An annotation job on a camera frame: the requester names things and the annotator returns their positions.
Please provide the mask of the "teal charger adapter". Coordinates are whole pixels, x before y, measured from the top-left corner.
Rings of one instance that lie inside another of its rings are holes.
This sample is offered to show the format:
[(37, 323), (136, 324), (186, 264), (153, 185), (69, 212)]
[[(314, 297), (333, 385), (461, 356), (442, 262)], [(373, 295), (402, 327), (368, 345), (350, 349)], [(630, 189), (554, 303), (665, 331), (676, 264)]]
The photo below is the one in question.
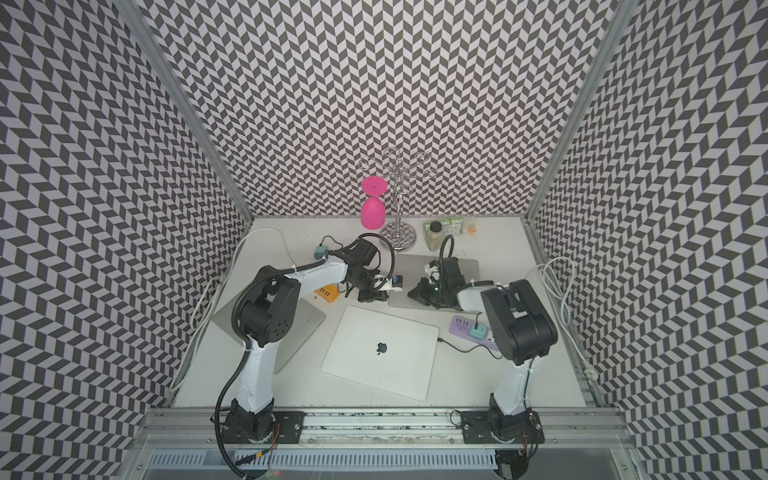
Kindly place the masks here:
[(328, 256), (328, 247), (324, 245), (318, 245), (315, 248), (314, 258), (316, 260), (325, 259)]

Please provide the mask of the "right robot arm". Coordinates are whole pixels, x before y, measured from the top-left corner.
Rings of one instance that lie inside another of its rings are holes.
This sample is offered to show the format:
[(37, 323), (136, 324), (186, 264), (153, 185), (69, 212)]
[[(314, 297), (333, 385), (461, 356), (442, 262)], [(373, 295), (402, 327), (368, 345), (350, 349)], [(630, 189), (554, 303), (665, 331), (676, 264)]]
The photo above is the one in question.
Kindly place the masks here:
[(533, 446), (544, 441), (542, 426), (529, 402), (534, 361), (558, 342), (555, 323), (526, 280), (501, 285), (466, 280), (458, 259), (434, 260), (408, 297), (435, 309), (485, 316), (503, 360), (500, 379), (490, 394), (486, 426), (503, 443)]

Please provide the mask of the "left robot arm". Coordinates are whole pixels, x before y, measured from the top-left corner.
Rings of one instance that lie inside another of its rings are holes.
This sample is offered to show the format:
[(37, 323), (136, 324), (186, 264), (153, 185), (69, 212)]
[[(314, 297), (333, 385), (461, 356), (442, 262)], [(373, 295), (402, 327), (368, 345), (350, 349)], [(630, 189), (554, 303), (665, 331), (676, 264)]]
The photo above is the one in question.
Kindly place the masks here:
[(230, 324), (243, 341), (244, 353), (214, 406), (212, 422), (220, 444), (261, 443), (277, 436), (273, 417), (273, 376), (280, 342), (292, 329), (300, 299), (327, 285), (345, 283), (358, 291), (358, 300), (384, 301), (384, 287), (395, 277), (396, 251), (389, 241), (389, 270), (370, 268), (383, 255), (359, 235), (351, 244), (330, 250), (310, 264), (278, 269), (262, 267), (241, 290), (231, 310)]

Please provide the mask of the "rear grey laptop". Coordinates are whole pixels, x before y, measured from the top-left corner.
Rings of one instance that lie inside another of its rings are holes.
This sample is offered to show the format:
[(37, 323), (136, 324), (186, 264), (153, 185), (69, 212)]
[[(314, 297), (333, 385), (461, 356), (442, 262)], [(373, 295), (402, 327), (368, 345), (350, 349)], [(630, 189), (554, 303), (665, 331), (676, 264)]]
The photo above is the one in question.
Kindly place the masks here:
[[(426, 277), (425, 267), (431, 261), (436, 261), (437, 259), (437, 256), (398, 254), (396, 256), (395, 273), (403, 277), (403, 286), (401, 291), (390, 291), (387, 301), (388, 306), (433, 311), (433, 307), (422, 305), (411, 299), (408, 293), (418, 285), (422, 278)], [(477, 260), (459, 258), (458, 264), (466, 280), (480, 279), (480, 268)]]

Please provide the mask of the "left silver laptop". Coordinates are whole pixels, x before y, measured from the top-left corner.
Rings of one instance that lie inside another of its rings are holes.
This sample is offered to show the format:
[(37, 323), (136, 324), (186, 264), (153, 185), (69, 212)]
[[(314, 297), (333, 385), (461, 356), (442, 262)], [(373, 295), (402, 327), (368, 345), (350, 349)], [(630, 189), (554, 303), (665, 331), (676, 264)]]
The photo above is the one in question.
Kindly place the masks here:
[[(235, 305), (235, 301), (236, 299), (232, 298), (224, 306), (219, 307), (212, 317), (212, 323), (221, 328), (235, 345), (242, 346), (242, 341), (235, 334), (230, 322), (231, 312)], [(303, 298), (298, 301), (293, 324), (279, 345), (274, 368), (275, 374), (283, 369), (308, 338), (322, 324), (325, 318), (326, 315), (310, 302)]]

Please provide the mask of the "centre white laptop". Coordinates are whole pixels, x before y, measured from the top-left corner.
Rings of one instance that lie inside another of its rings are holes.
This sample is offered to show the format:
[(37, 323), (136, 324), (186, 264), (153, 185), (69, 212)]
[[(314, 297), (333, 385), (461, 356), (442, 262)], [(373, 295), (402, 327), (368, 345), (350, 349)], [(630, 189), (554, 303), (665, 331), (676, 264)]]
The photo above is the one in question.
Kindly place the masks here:
[(381, 312), (348, 306), (321, 371), (391, 394), (424, 401), (440, 330)]

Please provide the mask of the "orange power strip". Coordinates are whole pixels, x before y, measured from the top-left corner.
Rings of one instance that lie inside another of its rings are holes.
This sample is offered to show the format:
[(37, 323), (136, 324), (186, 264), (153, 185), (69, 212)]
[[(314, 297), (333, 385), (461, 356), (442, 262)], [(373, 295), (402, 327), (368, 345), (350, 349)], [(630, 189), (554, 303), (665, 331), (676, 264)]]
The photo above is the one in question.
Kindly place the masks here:
[(340, 291), (336, 284), (329, 284), (329, 285), (323, 286), (317, 289), (315, 293), (319, 298), (322, 298), (328, 303), (333, 303), (340, 296)]

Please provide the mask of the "small glass bottle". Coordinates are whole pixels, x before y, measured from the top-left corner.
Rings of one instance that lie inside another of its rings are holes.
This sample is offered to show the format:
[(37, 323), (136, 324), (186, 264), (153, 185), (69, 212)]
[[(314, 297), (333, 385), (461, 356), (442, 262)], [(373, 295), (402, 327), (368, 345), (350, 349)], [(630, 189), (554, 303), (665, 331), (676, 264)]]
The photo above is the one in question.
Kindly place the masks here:
[(427, 248), (434, 252), (440, 249), (444, 238), (443, 223), (433, 220), (424, 223), (424, 239)]

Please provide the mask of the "purple power strip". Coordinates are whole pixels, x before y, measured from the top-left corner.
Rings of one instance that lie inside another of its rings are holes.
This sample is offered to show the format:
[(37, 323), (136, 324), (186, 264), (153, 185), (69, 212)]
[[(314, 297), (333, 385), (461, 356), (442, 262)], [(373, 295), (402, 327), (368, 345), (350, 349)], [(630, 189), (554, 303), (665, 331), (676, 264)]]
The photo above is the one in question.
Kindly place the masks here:
[(486, 326), (488, 329), (487, 336), (484, 340), (477, 340), (472, 338), (469, 335), (469, 330), (474, 324), (476, 324), (474, 319), (469, 319), (460, 315), (456, 315), (452, 318), (451, 323), (449, 325), (449, 333), (457, 338), (469, 341), (473, 344), (483, 345), (488, 349), (490, 349), (492, 352), (498, 353), (499, 349), (495, 344), (495, 339), (489, 326), (483, 323), (478, 323)]

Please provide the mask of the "green packet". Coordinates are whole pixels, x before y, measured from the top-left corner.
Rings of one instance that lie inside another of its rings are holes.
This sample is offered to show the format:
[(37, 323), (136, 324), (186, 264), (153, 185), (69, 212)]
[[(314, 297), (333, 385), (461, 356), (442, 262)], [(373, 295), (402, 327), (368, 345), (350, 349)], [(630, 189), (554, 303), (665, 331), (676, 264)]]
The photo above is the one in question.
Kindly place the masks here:
[(448, 217), (436, 220), (426, 220), (423, 222), (423, 228), (426, 235), (460, 235), (464, 229), (463, 217)]

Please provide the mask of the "green adapter on purple strip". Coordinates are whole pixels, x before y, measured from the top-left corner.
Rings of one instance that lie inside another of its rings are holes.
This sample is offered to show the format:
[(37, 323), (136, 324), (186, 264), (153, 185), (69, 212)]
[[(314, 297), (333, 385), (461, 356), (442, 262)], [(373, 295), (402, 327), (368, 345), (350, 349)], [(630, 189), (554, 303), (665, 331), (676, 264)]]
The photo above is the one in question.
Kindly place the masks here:
[(484, 340), (487, 336), (487, 327), (481, 324), (474, 324), (470, 330), (469, 335), (477, 340)]

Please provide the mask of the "pink wine glass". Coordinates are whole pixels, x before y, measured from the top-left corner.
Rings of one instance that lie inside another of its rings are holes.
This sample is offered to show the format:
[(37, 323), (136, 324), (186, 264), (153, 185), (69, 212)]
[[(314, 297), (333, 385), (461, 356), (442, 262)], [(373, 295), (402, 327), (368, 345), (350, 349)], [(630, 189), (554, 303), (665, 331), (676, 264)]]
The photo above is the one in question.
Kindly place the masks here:
[(386, 207), (382, 197), (387, 192), (388, 183), (380, 176), (369, 176), (362, 181), (361, 187), (367, 196), (361, 207), (361, 224), (368, 230), (380, 229), (386, 219)]

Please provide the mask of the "chrome glass holder stand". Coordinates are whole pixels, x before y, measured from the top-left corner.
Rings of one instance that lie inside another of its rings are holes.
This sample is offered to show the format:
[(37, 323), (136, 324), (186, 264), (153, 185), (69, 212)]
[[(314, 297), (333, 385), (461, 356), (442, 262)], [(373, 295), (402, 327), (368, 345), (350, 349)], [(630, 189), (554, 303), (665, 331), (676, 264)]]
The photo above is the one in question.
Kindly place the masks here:
[(430, 161), (431, 154), (425, 150), (407, 154), (397, 148), (389, 148), (379, 157), (363, 157), (358, 163), (364, 177), (378, 175), (388, 183), (388, 192), (391, 193), (388, 210), (392, 220), (379, 229), (379, 234), (390, 242), (396, 252), (407, 252), (416, 243), (415, 228), (403, 220), (405, 195), (412, 190), (413, 181), (434, 176)]

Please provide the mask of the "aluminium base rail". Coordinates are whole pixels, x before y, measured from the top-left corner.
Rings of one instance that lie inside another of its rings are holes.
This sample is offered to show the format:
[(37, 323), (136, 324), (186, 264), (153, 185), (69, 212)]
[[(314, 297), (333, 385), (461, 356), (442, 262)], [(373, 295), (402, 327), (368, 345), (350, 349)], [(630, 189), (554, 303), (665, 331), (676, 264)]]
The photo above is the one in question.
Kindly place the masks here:
[(542, 438), (544, 448), (619, 449), (635, 446), (622, 414), (612, 408), (537, 407), (534, 433), (503, 443), (490, 431), (483, 409), (461, 413), (452, 408), (308, 408), (296, 419), (292, 409), (278, 408), (279, 447), (304, 448), (461, 448), (530, 446)]

